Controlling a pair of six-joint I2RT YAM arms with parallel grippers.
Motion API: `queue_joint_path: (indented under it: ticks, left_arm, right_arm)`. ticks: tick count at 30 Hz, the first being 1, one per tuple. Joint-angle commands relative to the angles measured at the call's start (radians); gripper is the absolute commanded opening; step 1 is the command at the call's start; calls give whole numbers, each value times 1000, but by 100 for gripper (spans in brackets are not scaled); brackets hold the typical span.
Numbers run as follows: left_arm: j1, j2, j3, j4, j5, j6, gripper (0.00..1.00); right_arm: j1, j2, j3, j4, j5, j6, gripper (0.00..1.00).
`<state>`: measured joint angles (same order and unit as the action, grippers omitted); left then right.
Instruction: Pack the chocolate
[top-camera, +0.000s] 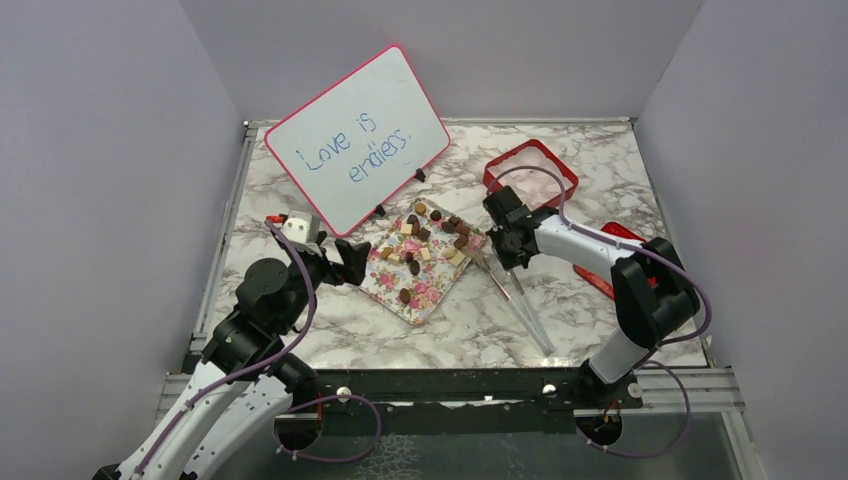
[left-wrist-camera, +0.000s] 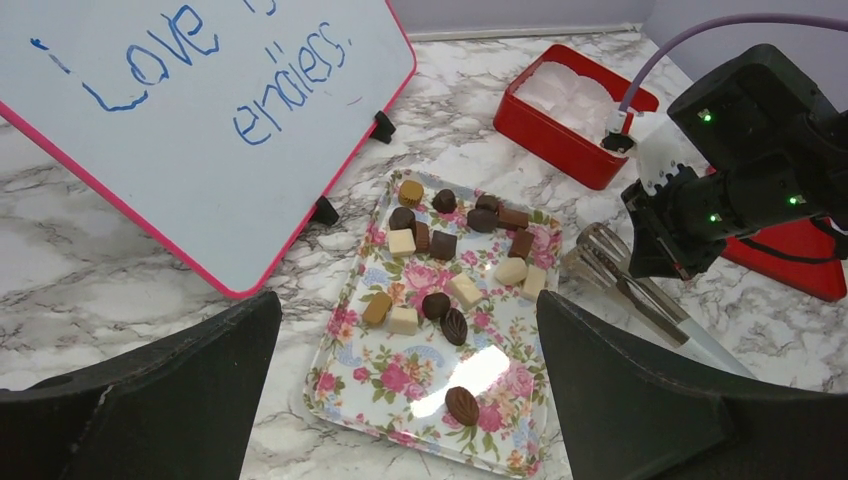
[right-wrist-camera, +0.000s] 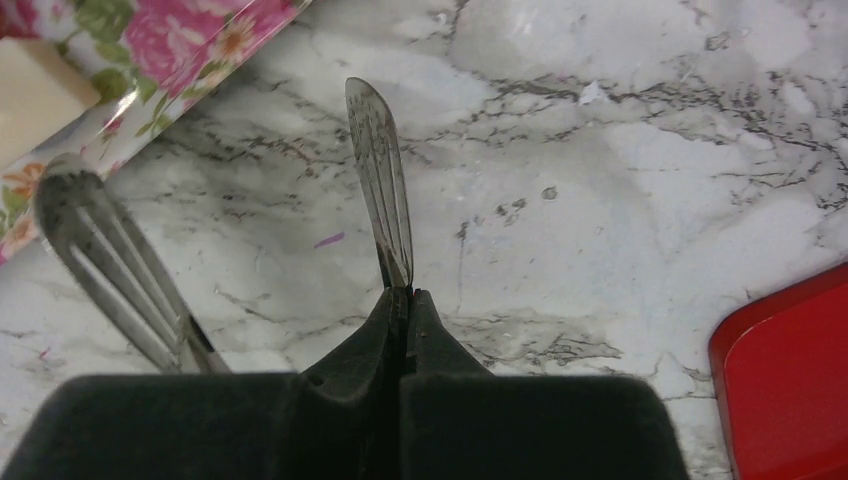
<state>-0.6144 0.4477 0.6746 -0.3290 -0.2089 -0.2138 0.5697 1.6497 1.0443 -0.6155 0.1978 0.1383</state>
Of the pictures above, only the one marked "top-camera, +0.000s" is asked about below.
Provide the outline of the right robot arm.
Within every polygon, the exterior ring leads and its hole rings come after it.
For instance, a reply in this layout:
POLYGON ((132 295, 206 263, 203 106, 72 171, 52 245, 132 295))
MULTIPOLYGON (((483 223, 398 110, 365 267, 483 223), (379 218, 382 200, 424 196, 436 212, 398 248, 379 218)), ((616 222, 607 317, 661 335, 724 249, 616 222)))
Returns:
POLYGON ((600 407, 617 386, 701 309, 695 286, 673 245, 654 238, 637 242, 570 220, 553 207, 530 209, 509 187, 482 202, 494 222, 487 236, 502 268, 528 267, 537 256, 582 267, 613 290, 618 325, 579 367, 574 392, 600 407))

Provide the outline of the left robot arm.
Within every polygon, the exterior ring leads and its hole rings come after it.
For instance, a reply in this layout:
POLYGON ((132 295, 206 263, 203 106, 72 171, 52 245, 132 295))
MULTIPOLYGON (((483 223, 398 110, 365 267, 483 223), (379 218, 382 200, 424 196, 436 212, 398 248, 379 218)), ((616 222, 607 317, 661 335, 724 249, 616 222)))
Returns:
POLYGON ((368 242, 338 239, 333 262, 317 244, 282 240, 284 262, 251 264, 231 313, 211 339, 183 388, 150 436, 124 461, 101 467, 97 479, 210 479, 250 437, 286 409, 313 401, 315 371, 292 350, 307 333, 284 337, 300 317, 312 319, 322 284, 360 285, 368 242))

